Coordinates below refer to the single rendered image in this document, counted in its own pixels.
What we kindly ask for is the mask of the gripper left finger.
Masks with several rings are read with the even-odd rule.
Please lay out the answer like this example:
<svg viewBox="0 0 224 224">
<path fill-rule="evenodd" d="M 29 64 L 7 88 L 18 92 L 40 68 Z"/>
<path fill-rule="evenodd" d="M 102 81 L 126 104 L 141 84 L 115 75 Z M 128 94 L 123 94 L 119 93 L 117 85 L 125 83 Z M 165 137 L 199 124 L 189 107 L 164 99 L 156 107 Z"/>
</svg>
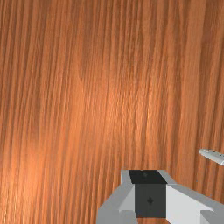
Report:
<svg viewBox="0 0 224 224">
<path fill-rule="evenodd" d="M 148 204 L 136 205 L 136 188 L 130 171 L 121 170 L 121 184 L 99 207 L 96 224 L 138 224 L 138 219 L 150 217 Z"/>
</svg>

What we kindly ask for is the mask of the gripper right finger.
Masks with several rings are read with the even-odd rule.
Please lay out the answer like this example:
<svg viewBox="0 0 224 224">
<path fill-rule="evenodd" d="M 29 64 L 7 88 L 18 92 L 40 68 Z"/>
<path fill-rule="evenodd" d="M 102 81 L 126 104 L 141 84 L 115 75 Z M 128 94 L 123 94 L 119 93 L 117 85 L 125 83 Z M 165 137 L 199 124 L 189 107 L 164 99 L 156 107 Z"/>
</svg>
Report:
<svg viewBox="0 0 224 224">
<path fill-rule="evenodd" d="M 224 205 L 178 184 L 164 170 L 143 172 L 143 216 L 171 224 L 224 224 Z"/>
</svg>

